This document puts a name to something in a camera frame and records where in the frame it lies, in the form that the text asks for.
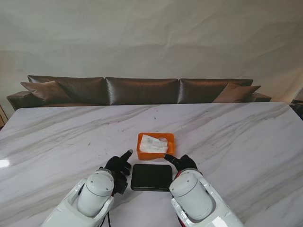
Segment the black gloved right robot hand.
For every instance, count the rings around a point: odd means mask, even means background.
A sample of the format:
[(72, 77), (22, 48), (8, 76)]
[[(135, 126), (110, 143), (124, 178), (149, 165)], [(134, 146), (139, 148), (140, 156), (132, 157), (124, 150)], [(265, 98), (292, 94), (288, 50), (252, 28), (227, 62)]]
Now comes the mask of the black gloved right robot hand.
[(165, 154), (164, 159), (169, 161), (178, 172), (188, 168), (197, 170), (196, 163), (188, 155), (183, 155), (181, 158), (176, 158), (172, 155)]

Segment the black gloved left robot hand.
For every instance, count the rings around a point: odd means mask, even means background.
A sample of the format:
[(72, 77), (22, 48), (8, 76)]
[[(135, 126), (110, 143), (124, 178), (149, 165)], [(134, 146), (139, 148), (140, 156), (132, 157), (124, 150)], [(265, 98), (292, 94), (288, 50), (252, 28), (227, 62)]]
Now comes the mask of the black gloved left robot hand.
[(122, 156), (113, 156), (110, 158), (106, 165), (105, 169), (111, 171), (116, 178), (124, 178), (130, 175), (131, 164), (128, 162), (128, 159), (131, 157), (133, 150), (130, 149), (125, 152)]

